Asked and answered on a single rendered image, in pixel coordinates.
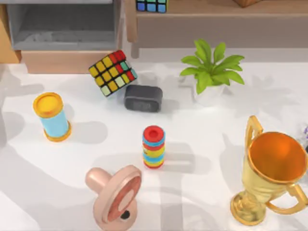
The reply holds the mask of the dark grey alarm clock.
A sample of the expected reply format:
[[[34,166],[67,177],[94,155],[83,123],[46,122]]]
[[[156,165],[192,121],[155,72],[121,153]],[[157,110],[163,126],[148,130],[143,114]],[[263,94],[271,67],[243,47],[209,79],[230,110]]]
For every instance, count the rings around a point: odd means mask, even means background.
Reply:
[[[124,96],[128,110],[156,113],[161,110],[163,91],[157,86],[129,85]]]

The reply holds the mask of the stack of coloured rings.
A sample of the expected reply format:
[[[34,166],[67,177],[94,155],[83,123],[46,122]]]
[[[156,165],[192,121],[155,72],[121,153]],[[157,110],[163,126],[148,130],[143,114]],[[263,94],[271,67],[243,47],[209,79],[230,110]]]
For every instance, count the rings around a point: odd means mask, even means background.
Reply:
[[[142,134],[143,162],[148,168],[159,168],[165,159],[165,132],[156,125],[145,128]]]

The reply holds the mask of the yellow and red puzzle cube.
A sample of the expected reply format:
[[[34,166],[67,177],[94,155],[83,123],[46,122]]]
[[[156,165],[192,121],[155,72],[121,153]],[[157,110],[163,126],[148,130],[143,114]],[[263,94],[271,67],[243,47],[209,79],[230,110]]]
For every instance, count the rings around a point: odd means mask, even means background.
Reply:
[[[90,75],[105,97],[138,78],[122,50],[117,50],[103,57],[89,67]]]

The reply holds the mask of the green plant in white pot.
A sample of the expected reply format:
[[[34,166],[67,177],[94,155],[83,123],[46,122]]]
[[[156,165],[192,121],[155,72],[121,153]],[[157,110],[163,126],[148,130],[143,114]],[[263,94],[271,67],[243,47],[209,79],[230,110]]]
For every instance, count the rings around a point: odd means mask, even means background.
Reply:
[[[225,57],[226,44],[221,42],[214,50],[204,39],[194,41],[194,55],[185,56],[181,62],[188,64],[180,72],[181,77],[193,76],[195,80],[194,99],[203,106],[217,103],[226,86],[234,81],[243,85],[244,80],[239,74],[242,71],[240,61],[242,55],[234,54]]]

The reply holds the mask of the pink pacifier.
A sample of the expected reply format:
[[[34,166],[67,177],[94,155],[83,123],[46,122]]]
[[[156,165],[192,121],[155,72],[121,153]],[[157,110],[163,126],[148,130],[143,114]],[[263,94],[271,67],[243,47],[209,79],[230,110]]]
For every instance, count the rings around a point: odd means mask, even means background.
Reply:
[[[136,195],[141,186],[141,171],[128,165],[114,175],[94,167],[85,178],[86,185],[98,194],[93,216],[102,231],[127,231],[137,218]]]

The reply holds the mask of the blue and yellow can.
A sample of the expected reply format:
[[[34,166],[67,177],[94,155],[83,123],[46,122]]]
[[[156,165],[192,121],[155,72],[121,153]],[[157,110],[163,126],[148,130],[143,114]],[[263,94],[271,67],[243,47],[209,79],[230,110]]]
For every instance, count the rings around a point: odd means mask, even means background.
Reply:
[[[33,102],[33,109],[40,118],[45,136],[53,142],[67,139],[72,131],[64,112],[64,104],[59,94],[46,92]]]

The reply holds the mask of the pale wooden drawer front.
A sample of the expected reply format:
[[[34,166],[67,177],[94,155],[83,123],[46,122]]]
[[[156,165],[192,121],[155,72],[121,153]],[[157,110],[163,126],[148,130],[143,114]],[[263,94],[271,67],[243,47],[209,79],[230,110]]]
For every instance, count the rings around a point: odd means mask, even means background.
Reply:
[[[87,74],[112,51],[21,51],[30,74]]]

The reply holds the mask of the blue and green puzzle cube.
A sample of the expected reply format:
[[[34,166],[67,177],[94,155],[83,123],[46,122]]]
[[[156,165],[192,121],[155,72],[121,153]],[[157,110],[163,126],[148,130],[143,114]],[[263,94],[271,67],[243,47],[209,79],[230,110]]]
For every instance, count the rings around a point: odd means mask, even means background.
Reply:
[[[166,13],[168,0],[136,0],[136,10],[139,12]]]

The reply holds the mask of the wooden open shelf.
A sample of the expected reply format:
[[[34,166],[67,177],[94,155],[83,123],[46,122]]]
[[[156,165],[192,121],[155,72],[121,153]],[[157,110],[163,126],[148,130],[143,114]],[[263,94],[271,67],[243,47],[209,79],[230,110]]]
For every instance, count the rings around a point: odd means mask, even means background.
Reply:
[[[252,60],[308,61],[308,0],[169,0],[166,13],[123,3],[133,55],[141,48],[192,48],[202,38],[251,52]]]

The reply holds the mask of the pulled-out wooden drawer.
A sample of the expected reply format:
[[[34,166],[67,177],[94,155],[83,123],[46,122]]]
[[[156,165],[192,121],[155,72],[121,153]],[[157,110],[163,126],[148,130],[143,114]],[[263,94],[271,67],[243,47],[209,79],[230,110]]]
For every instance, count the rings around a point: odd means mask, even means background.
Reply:
[[[0,0],[17,51],[116,51],[120,0]]]

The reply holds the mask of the gold trophy cup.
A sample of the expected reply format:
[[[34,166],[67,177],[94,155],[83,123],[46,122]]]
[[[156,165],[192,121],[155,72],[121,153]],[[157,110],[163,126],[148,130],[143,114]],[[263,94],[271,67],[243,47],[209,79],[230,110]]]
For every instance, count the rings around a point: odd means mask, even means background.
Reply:
[[[308,154],[295,139],[276,131],[264,132],[252,115],[246,125],[244,150],[244,191],[230,202],[238,222],[254,226],[263,221],[267,208],[289,215],[308,206],[308,196],[298,185],[308,169]]]

